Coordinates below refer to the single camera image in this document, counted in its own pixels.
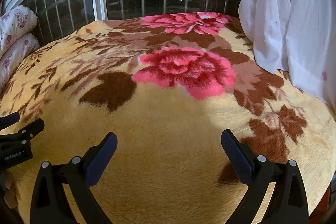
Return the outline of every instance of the curtain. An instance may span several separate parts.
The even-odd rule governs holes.
[[[335,0],[241,0],[239,17],[259,66],[336,110]]]

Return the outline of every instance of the white curtain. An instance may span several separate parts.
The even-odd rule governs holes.
[[[239,17],[259,66],[336,109],[335,0],[241,0]]]

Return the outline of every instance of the blanket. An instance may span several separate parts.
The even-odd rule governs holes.
[[[225,223],[247,189],[221,147],[227,128],[255,154],[297,161],[310,213],[335,172],[334,113],[258,67],[238,20],[218,13],[90,23],[22,62],[0,103],[14,111],[20,122],[2,134],[45,122],[34,158],[10,170],[27,224],[41,163],[82,156],[108,132],[118,148],[91,190],[116,224]]]

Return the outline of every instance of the yellow fuzzy blanket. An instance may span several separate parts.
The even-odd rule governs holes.
[[[95,21],[26,58],[0,104],[21,114],[2,134],[45,121],[34,158],[10,170],[24,222],[41,163],[82,156],[109,131],[118,148],[92,192],[114,224],[225,223],[247,189],[221,147],[226,128],[271,161],[295,159],[311,213],[335,171],[335,120],[258,67],[237,25],[216,13]]]

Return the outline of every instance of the bed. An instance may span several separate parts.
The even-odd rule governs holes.
[[[21,63],[0,101],[0,116],[14,111],[20,122],[1,134],[45,122],[34,158],[10,170],[26,224],[41,163],[81,156],[108,132],[118,149],[92,192],[117,224],[224,223],[247,189],[221,147],[227,128],[256,154],[298,162],[309,213],[336,169],[333,111],[258,67],[239,20],[219,13],[92,22]]]

